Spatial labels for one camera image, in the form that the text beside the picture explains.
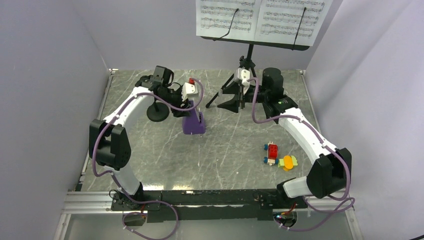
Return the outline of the purple metronome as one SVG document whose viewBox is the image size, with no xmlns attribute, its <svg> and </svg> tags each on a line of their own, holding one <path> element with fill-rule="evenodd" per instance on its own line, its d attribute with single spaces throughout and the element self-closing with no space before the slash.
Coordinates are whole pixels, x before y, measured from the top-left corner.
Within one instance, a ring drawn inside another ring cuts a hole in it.
<svg viewBox="0 0 424 240">
<path fill-rule="evenodd" d="M 182 131 L 185 135 L 200 135 L 206 132 L 203 113 L 196 107 L 190 110 L 188 116 L 182 118 Z"/>
</svg>

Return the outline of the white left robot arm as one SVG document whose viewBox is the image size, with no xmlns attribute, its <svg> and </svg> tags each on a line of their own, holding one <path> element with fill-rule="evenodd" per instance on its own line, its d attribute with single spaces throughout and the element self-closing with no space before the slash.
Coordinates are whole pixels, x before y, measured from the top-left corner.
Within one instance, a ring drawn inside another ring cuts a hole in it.
<svg viewBox="0 0 424 240">
<path fill-rule="evenodd" d="M 153 74 L 140 77 L 113 113 L 89 125 L 92 165 L 105 167 L 104 173 L 110 174 L 118 191 L 126 194 L 123 202 L 131 210 L 143 205 L 144 189 L 129 164 L 132 149 L 128 130 L 143 115 L 156 123 L 166 120 L 170 113 L 176 118 L 188 116 L 194 108 L 189 99 L 199 94 L 199 82 L 192 78 L 173 89 L 174 76 L 169 68 L 156 66 Z"/>
</svg>

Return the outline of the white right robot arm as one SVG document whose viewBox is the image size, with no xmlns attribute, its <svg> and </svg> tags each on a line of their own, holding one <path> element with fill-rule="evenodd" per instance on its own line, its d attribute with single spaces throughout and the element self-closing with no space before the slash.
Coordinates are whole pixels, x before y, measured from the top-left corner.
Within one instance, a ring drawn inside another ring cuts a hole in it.
<svg viewBox="0 0 424 240">
<path fill-rule="evenodd" d="M 218 105 L 238 113 L 245 103 L 252 104 L 252 120 L 256 124 L 275 122 L 283 127 L 300 145 L 311 162 L 306 176 L 286 180 L 277 185 L 276 202 L 288 208 L 298 197 L 331 197 L 344 189 L 343 200 L 351 186 L 352 155 L 346 148 L 336 147 L 322 136 L 306 119 L 297 103 L 284 93 L 284 78 L 279 69 L 266 68 L 262 79 L 239 67 L 231 83 L 222 89 L 223 94 L 233 94 L 229 101 Z"/>
</svg>

